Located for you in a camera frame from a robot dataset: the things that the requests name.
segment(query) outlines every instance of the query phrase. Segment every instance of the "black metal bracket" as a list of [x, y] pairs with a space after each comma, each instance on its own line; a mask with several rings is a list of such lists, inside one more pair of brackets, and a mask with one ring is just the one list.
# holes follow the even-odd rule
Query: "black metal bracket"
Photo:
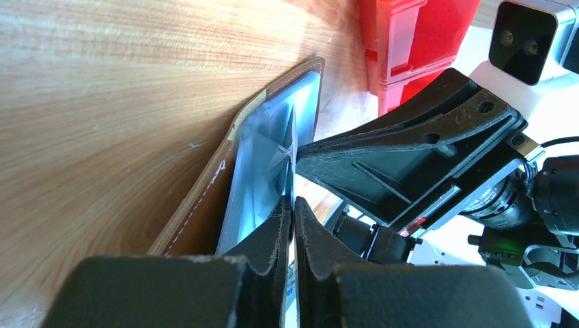
[[300, 147], [297, 173], [394, 231], [423, 217], [437, 228], [528, 160], [538, 145], [520, 135], [526, 125], [448, 69], [392, 113]]

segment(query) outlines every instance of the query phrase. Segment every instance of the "camera lens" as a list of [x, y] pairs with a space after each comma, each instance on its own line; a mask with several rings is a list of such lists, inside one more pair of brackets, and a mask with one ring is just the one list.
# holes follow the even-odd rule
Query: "camera lens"
[[536, 56], [539, 53], [539, 45], [535, 40], [527, 40], [523, 44], [523, 51], [527, 56]]
[[558, 22], [551, 12], [510, 1], [503, 1], [496, 12], [489, 61], [516, 79], [535, 85], [546, 67]]
[[502, 43], [503, 46], [510, 46], [513, 44], [514, 40], [515, 36], [513, 36], [513, 32], [509, 31], [508, 29], [504, 30], [500, 36], [500, 43]]

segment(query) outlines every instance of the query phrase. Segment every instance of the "screw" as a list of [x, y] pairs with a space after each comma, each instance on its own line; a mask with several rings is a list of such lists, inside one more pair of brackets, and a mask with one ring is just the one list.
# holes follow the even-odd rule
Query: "screw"
[[511, 144], [513, 146], [521, 146], [524, 143], [524, 137], [522, 135], [518, 135], [511, 140]]

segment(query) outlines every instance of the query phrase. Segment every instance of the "white stitching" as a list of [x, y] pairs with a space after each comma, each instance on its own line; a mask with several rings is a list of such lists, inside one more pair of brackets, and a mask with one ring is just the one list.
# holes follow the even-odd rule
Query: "white stitching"
[[[232, 149], [233, 149], [233, 146], [227, 151], [227, 154], [225, 154], [226, 158]], [[197, 207], [199, 206], [199, 204], [203, 200], [203, 197], [205, 197], [205, 195], [207, 195], [207, 191], [209, 190], [209, 188], [211, 188], [211, 186], [215, 183], [215, 180], [217, 179], [217, 175], [219, 174], [219, 172], [223, 171], [225, 169], [225, 163], [224, 162], [225, 162], [225, 160], [223, 160], [223, 161], [221, 161], [221, 163], [219, 163], [219, 167], [217, 167], [217, 171], [215, 171], [215, 175], [213, 175], [213, 179], [210, 181], [209, 185], [205, 188], [203, 195], [199, 198], [199, 200], [197, 200], [197, 203], [195, 203], [193, 210], [189, 213], [190, 218], [193, 216], [194, 211], [197, 209]], [[177, 236], [175, 236], [173, 241], [168, 245], [167, 251], [163, 255], [166, 256], [167, 254], [169, 254], [169, 249], [171, 249], [173, 247], [173, 245], [177, 242], [177, 240], [179, 239], [179, 237], [183, 233], [183, 230], [185, 230], [185, 226], [187, 225], [187, 223], [189, 223], [189, 219], [187, 219], [183, 223], [183, 225], [181, 226], [181, 230], [179, 230], [179, 232], [177, 233]]]
[[301, 70], [299, 73], [296, 73], [294, 76], [292, 76], [290, 79], [285, 80], [285, 82], [282, 83], [280, 86], [278, 86], [278, 87], [276, 87], [275, 89], [273, 89], [273, 90], [271, 91], [271, 93], [272, 93], [272, 94], [275, 93], [277, 90], [281, 89], [281, 88], [282, 88], [284, 85], [286, 85], [287, 83], [294, 82], [294, 79], [295, 79], [298, 75], [300, 75], [300, 74], [302, 74], [303, 72], [305, 72], [305, 71], [307, 71], [307, 70], [310, 70], [310, 69], [312, 69], [312, 68], [314, 68], [314, 67], [316, 67], [316, 66], [320, 66], [320, 67], [321, 67], [321, 66], [322, 66], [322, 63], [316, 63], [316, 64], [314, 64], [314, 65], [312, 65], [312, 66], [308, 66], [307, 68], [304, 68], [304, 69]]

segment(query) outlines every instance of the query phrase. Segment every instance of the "black cable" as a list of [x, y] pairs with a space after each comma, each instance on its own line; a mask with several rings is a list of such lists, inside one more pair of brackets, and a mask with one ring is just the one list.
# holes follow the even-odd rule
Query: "black cable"
[[565, 273], [557, 265], [549, 262], [535, 262], [525, 266], [525, 269], [537, 269], [553, 277], [563, 278], [563, 279], [573, 279], [579, 277], [579, 270], [573, 271], [571, 273]]
[[579, 142], [579, 136], [565, 137], [565, 138], [559, 138], [559, 139], [547, 141], [547, 142], [541, 144], [541, 147], [547, 148], [550, 146], [555, 146], [555, 145], [560, 145], [560, 144], [568, 144], [571, 142]]

